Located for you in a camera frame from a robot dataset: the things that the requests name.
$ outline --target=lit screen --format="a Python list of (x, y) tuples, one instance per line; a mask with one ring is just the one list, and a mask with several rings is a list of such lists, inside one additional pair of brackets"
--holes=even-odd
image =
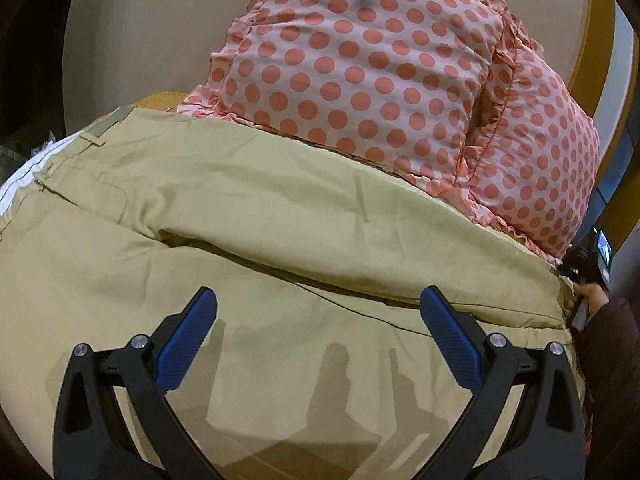
[(611, 246), (607, 242), (607, 237), (602, 231), (598, 233), (598, 250), (607, 267), (611, 265)]

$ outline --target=metal screw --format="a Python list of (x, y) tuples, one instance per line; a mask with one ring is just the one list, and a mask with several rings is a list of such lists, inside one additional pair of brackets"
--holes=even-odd
[(562, 355), (564, 353), (564, 348), (560, 343), (556, 343), (555, 341), (549, 345), (549, 349), (552, 354)]
[(489, 336), (489, 343), (491, 343), (496, 348), (502, 348), (507, 344), (507, 338), (505, 338), (505, 336), (503, 336), (502, 334), (491, 334)]
[(137, 336), (134, 336), (134, 338), (131, 340), (131, 346), (140, 350), (141, 348), (144, 348), (148, 342), (149, 338), (146, 335), (139, 334)]
[(80, 343), (79, 345), (76, 345), (74, 348), (74, 355), (76, 357), (82, 357), (83, 355), (85, 355), (87, 352), (89, 351), (89, 347), (87, 345), (85, 345), (84, 343)]

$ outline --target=person's hand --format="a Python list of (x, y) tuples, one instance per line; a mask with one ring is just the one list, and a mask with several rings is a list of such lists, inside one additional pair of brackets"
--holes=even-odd
[[(597, 283), (585, 283), (584, 285), (574, 285), (574, 292), (576, 294), (576, 298), (578, 296), (584, 296), (589, 300), (589, 317), (591, 319), (595, 316), (598, 311), (609, 303), (609, 297), (607, 293), (602, 290), (602, 287)], [(571, 314), (571, 311), (574, 309), (574, 301), (569, 302), (569, 309), (565, 311), (567, 317)]]

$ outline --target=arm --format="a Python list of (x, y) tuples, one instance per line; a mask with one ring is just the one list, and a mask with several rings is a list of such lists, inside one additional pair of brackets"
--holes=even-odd
[(587, 295), (591, 317), (576, 346), (594, 399), (589, 473), (616, 447), (638, 416), (640, 332), (626, 300), (603, 304), (605, 297), (598, 306), (597, 294)]

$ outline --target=pillowcase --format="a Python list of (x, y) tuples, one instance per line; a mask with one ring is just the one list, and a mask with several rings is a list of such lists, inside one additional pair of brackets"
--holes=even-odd
[(502, 33), (501, 0), (253, 0), (181, 112), (328, 147), (436, 196)]
[(465, 149), (467, 185), (477, 220), (556, 262), (588, 206), (598, 133), (520, 21), (505, 12), (504, 23), (481, 97), (488, 124), (473, 131)]

